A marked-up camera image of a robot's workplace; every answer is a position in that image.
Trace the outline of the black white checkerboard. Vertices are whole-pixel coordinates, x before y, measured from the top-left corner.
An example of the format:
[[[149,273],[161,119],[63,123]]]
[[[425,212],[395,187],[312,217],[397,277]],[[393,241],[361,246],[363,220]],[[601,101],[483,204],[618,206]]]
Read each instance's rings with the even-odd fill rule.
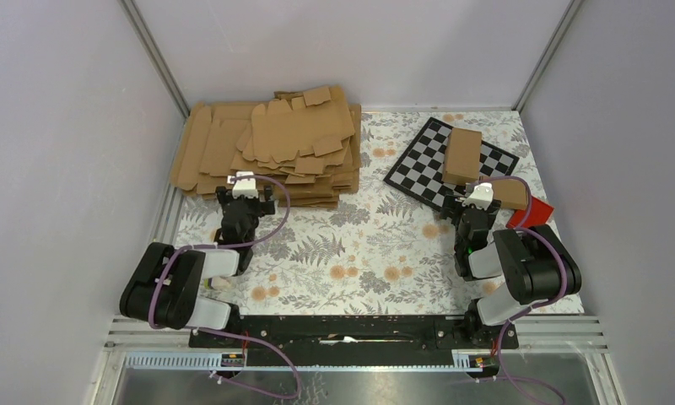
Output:
[[[442,169],[448,138],[453,126],[430,118],[387,172],[384,182],[438,211],[447,192],[464,192],[465,186],[442,181]],[[520,158],[483,140],[480,152],[480,176],[509,176]]]

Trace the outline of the stack of cardboard blanks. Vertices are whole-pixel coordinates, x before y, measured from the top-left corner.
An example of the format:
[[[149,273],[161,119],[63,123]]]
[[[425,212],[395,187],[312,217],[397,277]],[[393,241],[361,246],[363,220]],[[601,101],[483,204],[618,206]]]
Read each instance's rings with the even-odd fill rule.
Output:
[[[170,184],[213,199],[241,172],[270,176],[294,205],[334,208],[359,189],[361,106],[338,85],[275,93],[265,102],[198,102],[184,126]]]

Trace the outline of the brown cardboard box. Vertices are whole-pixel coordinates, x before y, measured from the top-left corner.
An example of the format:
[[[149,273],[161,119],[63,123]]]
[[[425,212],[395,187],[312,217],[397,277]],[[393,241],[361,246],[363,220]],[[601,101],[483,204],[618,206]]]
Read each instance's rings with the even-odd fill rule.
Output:
[[[442,169],[442,181],[465,186],[479,178],[482,133],[454,127],[448,138]]]

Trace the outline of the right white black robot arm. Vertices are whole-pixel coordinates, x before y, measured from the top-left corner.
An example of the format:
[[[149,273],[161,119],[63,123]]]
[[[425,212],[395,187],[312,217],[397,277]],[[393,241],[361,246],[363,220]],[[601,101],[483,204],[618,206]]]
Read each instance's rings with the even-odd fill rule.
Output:
[[[463,334],[483,348],[497,336],[497,326],[528,309],[550,305],[581,290],[581,270],[553,229],[546,225],[491,232],[496,201],[447,192],[440,216],[455,226],[457,274],[466,281],[502,276],[492,294],[473,300]]]

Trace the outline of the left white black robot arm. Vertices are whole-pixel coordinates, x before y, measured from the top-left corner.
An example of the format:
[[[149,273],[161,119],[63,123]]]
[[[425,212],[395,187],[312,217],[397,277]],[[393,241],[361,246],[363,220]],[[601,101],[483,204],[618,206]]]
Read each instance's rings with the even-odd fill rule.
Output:
[[[154,328],[209,328],[209,336],[229,347],[240,339],[237,307],[203,298],[199,287],[213,278],[243,274],[253,258],[260,218],[275,214],[273,188],[238,186],[216,189],[223,214],[213,243],[186,249],[148,245],[119,302],[120,313]]]

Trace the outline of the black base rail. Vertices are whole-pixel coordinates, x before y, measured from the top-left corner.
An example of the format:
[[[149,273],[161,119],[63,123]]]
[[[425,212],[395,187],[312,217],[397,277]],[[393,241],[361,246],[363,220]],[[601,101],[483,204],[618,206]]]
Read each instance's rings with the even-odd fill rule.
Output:
[[[198,332],[190,348],[266,350],[282,359],[289,354],[373,354],[456,350],[492,354],[497,346],[519,346],[513,326],[474,327],[465,316],[233,316],[229,337]]]

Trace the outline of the folded small cardboard box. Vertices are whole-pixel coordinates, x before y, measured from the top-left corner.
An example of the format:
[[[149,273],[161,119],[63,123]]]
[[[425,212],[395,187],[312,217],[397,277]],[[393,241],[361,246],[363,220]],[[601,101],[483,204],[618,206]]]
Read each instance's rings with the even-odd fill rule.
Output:
[[[529,203],[527,183],[513,176],[489,177],[481,175],[480,181],[490,183],[494,191],[494,199],[500,201],[501,207],[512,210],[525,210]]]

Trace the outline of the red box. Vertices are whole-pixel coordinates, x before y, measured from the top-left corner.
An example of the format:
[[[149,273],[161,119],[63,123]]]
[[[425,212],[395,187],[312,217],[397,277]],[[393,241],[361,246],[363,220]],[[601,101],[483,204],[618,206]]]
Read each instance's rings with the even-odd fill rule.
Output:
[[[547,202],[537,198],[531,197],[531,210],[529,213],[525,209],[516,210],[509,221],[507,222],[507,228],[514,228],[517,225],[523,227],[532,227],[535,225],[546,224],[554,212],[554,207],[549,205]]]

